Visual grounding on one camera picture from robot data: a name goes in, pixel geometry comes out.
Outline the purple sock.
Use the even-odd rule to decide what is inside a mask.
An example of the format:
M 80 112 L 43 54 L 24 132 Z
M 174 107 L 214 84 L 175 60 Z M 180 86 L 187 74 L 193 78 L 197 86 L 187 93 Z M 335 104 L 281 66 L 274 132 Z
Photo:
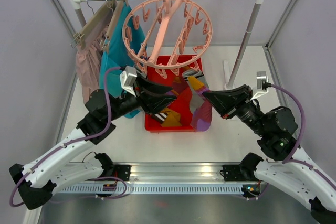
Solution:
M 199 132 L 207 131 L 212 123 L 212 105 L 203 96 L 204 92 L 209 91 L 209 88 L 202 80 L 204 80 L 203 76 L 199 78 L 190 76 L 187 78 L 187 82 L 192 90 L 190 111 L 193 116 L 191 126 Z
M 172 90 L 169 91 L 168 94 L 175 95 L 178 97 L 179 95 L 182 94 L 182 92 L 188 89 L 189 89 L 189 85 L 187 81 L 182 76 L 178 76 L 174 78 L 172 82 Z

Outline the pink round clip hanger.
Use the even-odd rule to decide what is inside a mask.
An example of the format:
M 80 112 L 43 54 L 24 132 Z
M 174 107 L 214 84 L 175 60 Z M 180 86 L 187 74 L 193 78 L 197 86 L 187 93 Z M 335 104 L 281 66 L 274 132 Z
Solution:
M 142 17 L 145 22 L 151 15 L 148 5 L 155 3 L 155 16 L 153 22 L 145 34 L 145 38 L 140 42 L 140 48 L 134 49 L 131 43 L 135 39 L 135 31 L 140 28 L 140 17 L 137 11 L 142 9 Z M 178 34 L 177 41 L 166 64 L 158 63 L 160 51 L 166 37 L 166 33 L 173 20 L 174 14 L 184 5 L 184 23 Z M 203 25 L 202 35 L 204 42 L 193 47 L 195 55 L 191 59 L 180 62 L 187 41 L 192 33 L 193 27 Z M 157 73 L 166 78 L 166 70 L 179 75 L 179 68 L 188 66 L 196 62 L 208 49 L 213 37 L 213 24 L 204 8 L 193 0 L 146 0 L 135 7 L 126 17 L 122 27 L 122 38 L 128 51 L 128 56 L 147 73 L 148 67 L 156 69 Z

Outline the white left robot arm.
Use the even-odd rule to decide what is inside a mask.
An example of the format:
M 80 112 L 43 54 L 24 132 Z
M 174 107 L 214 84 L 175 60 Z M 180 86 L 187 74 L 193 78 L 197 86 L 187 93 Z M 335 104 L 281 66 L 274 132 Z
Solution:
M 114 120 L 139 108 L 157 114 L 177 98 L 172 87 L 140 74 L 123 73 L 120 81 L 124 87 L 119 97 L 110 95 L 107 88 L 94 91 L 85 105 L 88 113 L 67 137 L 34 161 L 9 168 L 15 183 L 12 194 L 19 193 L 27 209 L 41 207 L 53 195 L 78 182 L 112 179 L 114 163 L 106 153 L 79 164 L 70 162 L 107 138 L 116 129 Z

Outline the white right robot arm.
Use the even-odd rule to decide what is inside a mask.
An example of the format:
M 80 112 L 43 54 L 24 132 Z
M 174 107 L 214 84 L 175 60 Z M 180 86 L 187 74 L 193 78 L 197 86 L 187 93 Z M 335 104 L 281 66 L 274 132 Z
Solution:
M 203 96 L 223 119 L 238 117 L 256 135 L 261 151 L 274 163 L 248 153 L 239 165 L 245 179 L 266 182 L 304 205 L 318 223 L 335 223 L 335 181 L 309 157 L 293 134 L 298 129 L 292 111 L 279 106 L 261 111 L 250 86 L 207 91 Z

